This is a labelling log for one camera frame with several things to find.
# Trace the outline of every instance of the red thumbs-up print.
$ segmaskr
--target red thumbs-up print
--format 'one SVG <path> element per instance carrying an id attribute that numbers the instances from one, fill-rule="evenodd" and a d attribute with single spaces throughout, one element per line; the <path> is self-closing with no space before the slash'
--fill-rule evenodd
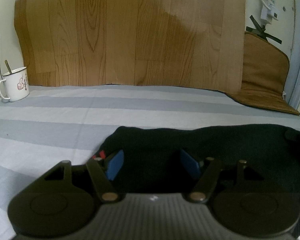
<path id="1" fill-rule="evenodd" d="M 23 89 L 23 78 L 20 78 L 20 82 L 18 83 L 18 90 L 21 90 L 21 89 Z"/>

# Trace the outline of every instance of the mug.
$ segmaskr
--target mug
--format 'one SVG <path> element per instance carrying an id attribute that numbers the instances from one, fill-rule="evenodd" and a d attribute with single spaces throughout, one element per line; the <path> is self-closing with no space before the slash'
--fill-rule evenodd
<path id="1" fill-rule="evenodd" d="M 30 93 L 27 67 L 17 68 L 12 70 L 11 72 L 12 74 L 10 74 L 9 72 L 4 73 L 2 75 L 4 79 L 0 80 L 0 84 L 1 82 L 4 82 L 8 98 L 5 98 L 2 95 L 1 91 L 0 97 L 9 100 L 10 102 L 15 102 L 22 98 L 25 98 Z"/>

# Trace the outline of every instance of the black cloth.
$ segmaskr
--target black cloth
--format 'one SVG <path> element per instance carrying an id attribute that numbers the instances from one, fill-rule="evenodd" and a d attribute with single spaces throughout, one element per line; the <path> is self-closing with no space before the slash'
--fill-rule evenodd
<path id="1" fill-rule="evenodd" d="M 190 192 L 193 181 L 181 166 L 178 151 L 226 165 L 244 159 L 263 177 L 296 193 L 300 200 L 300 141 L 288 140 L 291 128 L 272 124 L 216 126 L 197 130 L 119 127 L 100 146 L 106 156 L 123 149 L 124 163 L 113 185 L 118 192 Z M 300 220 L 294 229 L 300 235 Z"/>

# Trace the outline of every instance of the striped cloth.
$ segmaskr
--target striped cloth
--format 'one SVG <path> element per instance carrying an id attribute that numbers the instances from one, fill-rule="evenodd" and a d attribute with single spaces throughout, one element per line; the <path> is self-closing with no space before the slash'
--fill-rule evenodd
<path id="1" fill-rule="evenodd" d="M 7 206 L 61 160 L 85 163 L 121 125 L 196 129 L 272 123 L 300 130 L 300 117 L 247 107 L 220 92 L 181 87 L 30 87 L 0 102 L 0 240 L 14 236 Z"/>

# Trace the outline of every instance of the gray stripe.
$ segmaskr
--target gray stripe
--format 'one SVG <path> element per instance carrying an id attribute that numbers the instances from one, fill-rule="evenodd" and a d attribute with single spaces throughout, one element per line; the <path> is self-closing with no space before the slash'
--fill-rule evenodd
<path id="1" fill-rule="evenodd" d="M 7 210 L 10 200 L 35 178 L 0 166 L 0 208 Z"/>
<path id="2" fill-rule="evenodd" d="M 0 137 L 39 145 L 98 149 L 118 126 L 0 120 Z"/>
<path id="3" fill-rule="evenodd" d="M 224 93 L 219 91 L 207 90 L 207 89 L 196 89 L 196 88 L 184 88 L 184 87 L 170 87 L 170 86 L 126 86 L 126 85 L 102 85 L 92 87 L 42 87 L 42 86 L 30 86 L 31 90 L 62 90 L 62 89 L 120 89 L 120 90 L 139 90 L 139 91 L 161 91 L 169 93 L 187 93 L 203 96 L 214 96 L 214 97 L 227 97 Z"/>
<path id="4" fill-rule="evenodd" d="M 248 116 L 283 117 L 298 119 L 300 117 L 293 114 L 280 113 L 276 111 L 257 109 L 249 106 L 235 106 L 226 104 L 162 100 L 162 99 L 142 99 L 142 98 L 58 98 L 58 97 L 37 97 L 25 98 L 14 103 L 2 103 L 0 106 L 13 107 L 83 107 L 83 108 L 112 108 L 112 109 L 134 109 L 134 110 L 159 110 L 178 111 L 195 113 L 214 114 L 236 114 Z"/>

